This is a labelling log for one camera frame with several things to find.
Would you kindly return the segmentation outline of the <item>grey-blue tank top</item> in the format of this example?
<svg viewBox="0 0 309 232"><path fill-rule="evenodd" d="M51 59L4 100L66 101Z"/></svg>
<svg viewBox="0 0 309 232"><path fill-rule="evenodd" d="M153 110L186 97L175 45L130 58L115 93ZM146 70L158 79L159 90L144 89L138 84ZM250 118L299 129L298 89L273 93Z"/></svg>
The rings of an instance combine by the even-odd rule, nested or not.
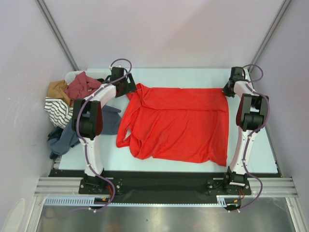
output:
<svg viewBox="0 0 309 232"><path fill-rule="evenodd" d="M105 105L102 108L103 135L116 135L121 122L121 110ZM56 127L48 135L47 145L51 149L50 159L55 160L66 154L71 148L77 146L80 141L77 133L72 129L72 120L62 129Z"/></svg>

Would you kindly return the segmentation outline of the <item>red tank top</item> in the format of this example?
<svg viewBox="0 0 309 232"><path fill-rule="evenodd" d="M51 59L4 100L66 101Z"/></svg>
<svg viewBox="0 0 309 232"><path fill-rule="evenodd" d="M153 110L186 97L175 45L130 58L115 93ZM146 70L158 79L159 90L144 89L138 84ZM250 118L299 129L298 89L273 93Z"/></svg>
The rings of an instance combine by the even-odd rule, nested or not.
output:
<svg viewBox="0 0 309 232"><path fill-rule="evenodd" d="M218 88L137 85L116 139L132 156L191 163L227 164L229 108Z"/></svg>

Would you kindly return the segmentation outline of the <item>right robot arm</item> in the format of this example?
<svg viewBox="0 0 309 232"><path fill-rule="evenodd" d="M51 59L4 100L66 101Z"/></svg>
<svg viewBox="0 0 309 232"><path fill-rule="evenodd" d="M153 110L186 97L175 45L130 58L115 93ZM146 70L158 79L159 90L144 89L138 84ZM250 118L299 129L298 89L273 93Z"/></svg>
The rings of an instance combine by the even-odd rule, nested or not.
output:
<svg viewBox="0 0 309 232"><path fill-rule="evenodd" d="M251 150L256 136L266 126L269 118L269 97L257 92L252 83L261 80L249 80L246 68L256 67L264 76L263 70L255 64L243 67L232 67L227 84L222 92L226 97L238 96L240 99L236 115L238 140L233 159L224 176L223 189L228 194L234 194L240 187L247 185L248 176L253 177L248 170Z"/></svg>

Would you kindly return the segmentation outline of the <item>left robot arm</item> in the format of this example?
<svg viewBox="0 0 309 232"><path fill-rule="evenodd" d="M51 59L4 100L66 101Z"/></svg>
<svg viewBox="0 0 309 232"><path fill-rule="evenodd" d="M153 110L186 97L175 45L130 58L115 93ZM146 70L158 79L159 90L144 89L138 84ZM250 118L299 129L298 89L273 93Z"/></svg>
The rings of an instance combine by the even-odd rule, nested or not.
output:
<svg viewBox="0 0 309 232"><path fill-rule="evenodd" d="M85 156L85 176L92 178L90 188L102 193L107 182L100 175L104 171L100 154L100 135L103 130L102 108L109 100L137 90L131 70L120 66L110 67L111 74L100 87L73 107L72 129L77 133Z"/></svg>

